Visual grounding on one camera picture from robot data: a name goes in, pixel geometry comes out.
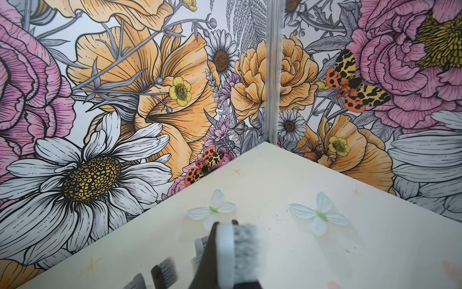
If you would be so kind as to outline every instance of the pink flower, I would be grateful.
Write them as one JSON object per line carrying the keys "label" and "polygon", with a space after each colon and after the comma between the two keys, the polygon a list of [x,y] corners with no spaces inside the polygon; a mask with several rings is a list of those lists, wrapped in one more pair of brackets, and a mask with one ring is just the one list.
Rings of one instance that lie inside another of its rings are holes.
{"label": "pink flower", "polygon": [[0,179],[34,152],[37,139],[66,136],[75,113],[69,82],[48,51],[21,28],[22,16],[0,0]]}
{"label": "pink flower", "polygon": [[362,1],[359,29],[347,48],[364,81],[393,94],[374,109],[382,123],[404,133],[443,129],[433,112],[462,111],[462,67],[448,45],[457,37],[445,32],[462,27],[462,5],[456,2]]}

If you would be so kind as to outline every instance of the star sticker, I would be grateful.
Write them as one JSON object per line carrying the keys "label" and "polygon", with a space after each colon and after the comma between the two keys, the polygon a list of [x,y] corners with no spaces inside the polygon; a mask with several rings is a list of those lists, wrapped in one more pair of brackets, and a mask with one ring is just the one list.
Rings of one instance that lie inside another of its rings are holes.
{"label": "star sticker", "polygon": [[101,259],[102,258],[99,258],[98,260],[93,261],[93,256],[92,256],[91,259],[90,259],[90,266],[83,269],[82,272],[85,271],[85,270],[91,270],[91,272],[93,273],[93,268],[95,267],[95,264],[98,263]]}

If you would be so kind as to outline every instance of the small white daisy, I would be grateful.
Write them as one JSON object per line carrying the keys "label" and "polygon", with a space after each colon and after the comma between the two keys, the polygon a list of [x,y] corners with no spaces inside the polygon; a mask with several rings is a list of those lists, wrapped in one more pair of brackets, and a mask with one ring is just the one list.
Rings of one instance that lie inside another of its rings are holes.
{"label": "small white daisy", "polygon": [[153,123],[118,142],[121,120],[103,117],[79,148],[59,138],[37,140],[37,158],[13,162],[17,178],[0,184],[0,199],[17,200],[0,213],[0,259],[47,269],[139,215],[156,202],[153,186],[165,184],[171,169],[157,161],[124,165],[160,152],[170,141]]}
{"label": "small white daisy", "polygon": [[206,37],[208,59],[215,64],[220,85],[225,83],[226,78],[231,76],[234,65],[239,60],[239,50],[236,41],[231,40],[231,34],[225,30],[214,30]]}
{"label": "small white daisy", "polygon": [[306,11],[307,0],[286,0],[286,6],[284,9],[284,26],[288,26],[295,21],[298,17],[299,12]]}
{"label": "small white daisy", "polygon": [[283,111],[279,114],[278,135],[284,141],[301,141],[306,132],[303,116],[296,110]]}

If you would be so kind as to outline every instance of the floral wallpaper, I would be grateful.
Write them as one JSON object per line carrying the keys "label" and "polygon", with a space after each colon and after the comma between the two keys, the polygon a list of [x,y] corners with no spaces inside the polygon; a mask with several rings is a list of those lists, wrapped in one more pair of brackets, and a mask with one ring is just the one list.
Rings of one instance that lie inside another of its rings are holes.
{"label": "floral wallpaper", "polygon": [[278,145],[462,221],[461,10],[286,0]]}
{"label": "floral wallpaper", "polygon": [[262,142],[264,0],[0,0],[0,30],[0,288]]}

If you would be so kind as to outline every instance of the daisy center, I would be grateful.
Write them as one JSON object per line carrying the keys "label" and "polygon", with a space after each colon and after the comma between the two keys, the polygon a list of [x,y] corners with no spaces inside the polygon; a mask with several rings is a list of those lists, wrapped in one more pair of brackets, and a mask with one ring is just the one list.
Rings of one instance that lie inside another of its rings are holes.
{"label": "daisy center", "polygon": [[427,55],[418,62],[423,68],[462,67],[462,13],[444,23],[430,15],[417,31],[415,41],[425,44]]}
{"label": "daisy center", "polygon": [[286,6],[289,12],[294,12],[297,6],[300,4],[300,0],[287,0]]}
{"label": "daisy center", "polygon": [[92,159],[71,172],[62,186],[70,201],[88,201],[107,192],[117,181],[121,165],[112,157]]}
{"label": "daisy center", "polygon": [[294,132],[295,131],[295,124],[293,122],[286,122],[284,124],[284,128],[288,131],[288,132]]}
{"label": "daisy center", "polygon": [[218,72],[224,72],[230,63],[228,54],[223,49],[218,50],[213,56],[213,63],[215,63]]}

